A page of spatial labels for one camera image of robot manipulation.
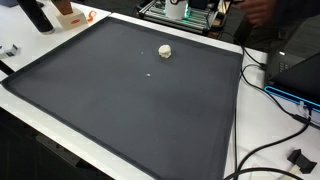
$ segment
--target gray rubber mat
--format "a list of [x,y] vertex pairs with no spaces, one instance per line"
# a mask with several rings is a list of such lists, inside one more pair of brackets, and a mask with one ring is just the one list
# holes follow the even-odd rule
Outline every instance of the gray rubber mat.
[[3,85],[156,179],[219,180],[241,64],[240,54],[106,18]]

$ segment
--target floor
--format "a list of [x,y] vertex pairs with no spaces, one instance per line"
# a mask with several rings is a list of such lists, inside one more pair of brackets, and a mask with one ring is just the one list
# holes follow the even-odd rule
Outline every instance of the floor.
[[[81,0],[86,5],[131,16],[136,4],[141,0]],[[243,12],[231,9],[225,31],[234,33],[243,17]],[[320,51],[320,16],[308,19],[295,37],[291,39],[287,52],[307,58]],[[232,38],[222,36],[221,40],[232,42]]]

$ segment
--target white table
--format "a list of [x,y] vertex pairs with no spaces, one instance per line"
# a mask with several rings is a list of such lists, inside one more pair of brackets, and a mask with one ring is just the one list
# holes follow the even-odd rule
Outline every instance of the white table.
[[[77,6],[84,12],[88,12],[93,9],[75,4],[74,6]],[[52,9],[50,10],[50,8],[51,7],[47,6],[44,9],[45,12],[51,11]],[[98,14],[95,21],[100,20],[110,14],[105,11],[96,11],[98,12]],[[42,56],[46,52],[50,51],[57,45],[63,43],[67,39],[71,38],[72,36],[86,28],[81,27],[70,32],[63,32],[61,30],[59,31],[58,28],[58,33],[50,36],[42,36],[36,31],[33,25],[29,23],[29,20],[27,20],[26,16],[22,14],[21,9],[18,7],[15,7],[14,9],[12,9],[12,11],[0,7],[0,19],[3,19],[2,17],[5,17],[6,21],[5,25],[0,24],[0,39],[5,39],[5,42],[7,43],[15,43],[18,46],[22,47],[20,54],[18,54],[16,57],[5,59],[4,61],[14,70],[18,70],[24,67],[25,65],[36,60],[38,57]],[[202,42],[211,46],[216,46],[229,51],[238,53],[242,52],[241,48],[238,46],[198,36],[188,32],[183,32],[180,30],[119,14],[112,14],[111,17],[146,26],[158,31],[174,34],[194,41]],[[14,25],[14,23],[10,22],[8,18],[11,18],[11,20],[15,19],[20,23],[25,22],[25,25]],[[48,18],[51,20],[55,27],[58,27],[57,22],[53,16],[48,15]],[[11,24],[10,27],[12,27],[13,30],[3,31],[3,26],[8,27],[9,24]],[[4,34],[13,36],[12,38],[6,38]],[[258,61],[264,62],[266,60],[266,54],[254,50],[248,51]],[[245,57],[243,63],[244,66],[252,63],[253,62],[250,61],[248,57]],[[250,82],[262,86],[263,72],[254,68],[248,68],[245,74]],[[297,113],[296,105],[281,99],[279,99],[279,101],[286,109],[291,112]],[[48,116],[37,108],[13,96],[2,86],[0,86],[0,106],[114,179],[153,179],[131,164],[128,164],[126,161],[113,155],[100,145],[92,142],[78,132],[60,123],[60,121]],[[302,124],[296,122],[295,120],[292,120],[286,114],[282,113],[276,107],[276,105],[274,105],[273,102],[270,101],[265,95],[245,85],[243,82],[241,82],[239,86],[237,116],[239,160],[256,147],[291,135],[300,130],[300,128],[302,127]],[[293,149],[300,148],[303,150],[303,154],[308,158],[313,161],[320,162],[320,143],[318,142],[319,139],[320,132],[313,128],[309,128],[303,135],[299,136],[298,138],[295,138],[287,143],[283,143],[278,146],[266,149],[252,156],[252,158],[248,160],[243,168],[263,166],[288,170],[290,168],[290,163],[286,160],[287,155],[290,154]],[[225,175],[228,175],[234,171],[233,142],[233,138],[231,137]],[[257,175],[266,175],[266,177],[269,176],[269,178],[267,177],[267,179],[270,179],[269,173],[247,174],[241,176],[240,179],[253,179],[252,176]],[[319,179],[318,177],[320,177],[320,168],[316,167],[312,175],[301,175],[301,177],[308,180]]]

